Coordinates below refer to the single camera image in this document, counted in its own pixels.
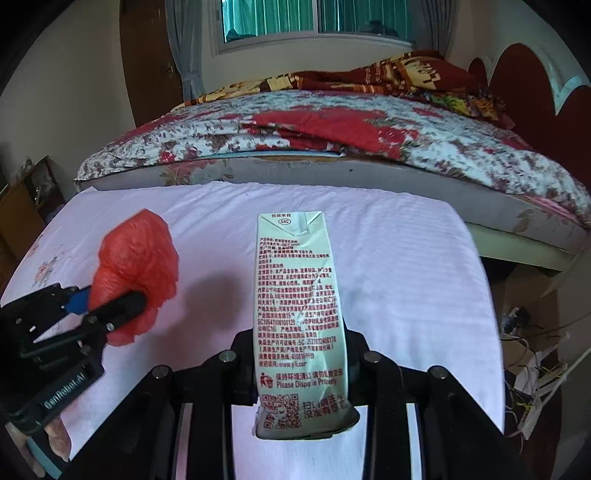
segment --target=teal curtain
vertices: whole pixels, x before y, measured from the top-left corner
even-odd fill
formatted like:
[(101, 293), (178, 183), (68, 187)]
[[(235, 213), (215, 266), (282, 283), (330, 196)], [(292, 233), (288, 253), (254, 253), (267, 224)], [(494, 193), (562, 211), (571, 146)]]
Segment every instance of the teal curtain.
[[(407, 2), (318, 0), (321, 32), (360, 32), (411, 39)], [(313, 30), (310, 0), (222, 0), (224, 38)]]
[(409, 40), (412, 0), (319, 0), (320, 31), (364, 32)]
[(224, 38), (314, 29), (310, 0), (223, 0), (222, 12)]

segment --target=qr code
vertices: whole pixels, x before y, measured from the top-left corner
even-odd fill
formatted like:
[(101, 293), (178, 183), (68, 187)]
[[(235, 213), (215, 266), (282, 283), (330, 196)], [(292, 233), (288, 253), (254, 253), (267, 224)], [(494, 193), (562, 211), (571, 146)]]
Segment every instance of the qr code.
[(262, 395), (261, 403), (267, 411), (265, 428), (297, 429), (301, 427), (300, 399), (291, 395)]

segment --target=screw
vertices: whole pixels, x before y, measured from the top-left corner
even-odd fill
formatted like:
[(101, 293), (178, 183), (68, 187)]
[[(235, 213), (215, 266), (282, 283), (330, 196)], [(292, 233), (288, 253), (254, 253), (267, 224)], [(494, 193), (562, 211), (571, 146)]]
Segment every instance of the screw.
[(365, 360), (368, 361), (370, 364), (376, 364), (380, 361), (382, 355), (370, 350), (369, 352), (365, 352), (363, 354), (363, 358), (365, 358)]
[(152, 376), (156, 379), (164, 378), (168, 375), (170, 368), (166, 365), (158, 365), (152, 369)]
[(440, 367), (439, 365), (431, 367), (429, 369), (429, 372), (431, 373), (432, 376), (434, 376), (435, 378), (438, 378), (439, 380), (443, 380), (444, 378), (447, 378), (447, 376), (449, 375), (447, 368)]
[(232, 350), (224, 350), (217, 356), (225, 364), (233, 362), (236, 359), (236, 352)]

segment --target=red plastic bag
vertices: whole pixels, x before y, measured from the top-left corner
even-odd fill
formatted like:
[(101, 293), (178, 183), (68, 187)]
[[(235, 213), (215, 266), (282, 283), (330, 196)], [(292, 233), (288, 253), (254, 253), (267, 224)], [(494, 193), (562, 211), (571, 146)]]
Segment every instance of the red plastic bag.
[(150, 330), (158, 309), (176, 295), (177, 281), (178, 253), (161, 217), (142, 210), (111, 230), (100, 245), (89, 310), (129, 290), (143, 292), (148, 301), (142, 315), (107, 334), (107, 343), (126, 345)]

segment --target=wooden cabinet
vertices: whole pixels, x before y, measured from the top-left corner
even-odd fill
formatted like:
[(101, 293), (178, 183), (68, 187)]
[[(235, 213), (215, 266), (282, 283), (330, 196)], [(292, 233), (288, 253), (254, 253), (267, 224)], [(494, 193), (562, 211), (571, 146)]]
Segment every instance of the wooden cabinet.
[(18, 261), (45, 228), (27, 188), (20, 183), (0, 200), (0, 235)]
[[(46, 188), (35, 205), (33, 199), (39, 195), (33, 175), (42, 168), (46, 169), (53, 186)], [(46, 222), (51, 220), (53, 212), (64, 203), (47, 157), (34, 165), (19, 183), (3, 192), (0, 197), (0, 294), (19, 262), (41, 235)]]

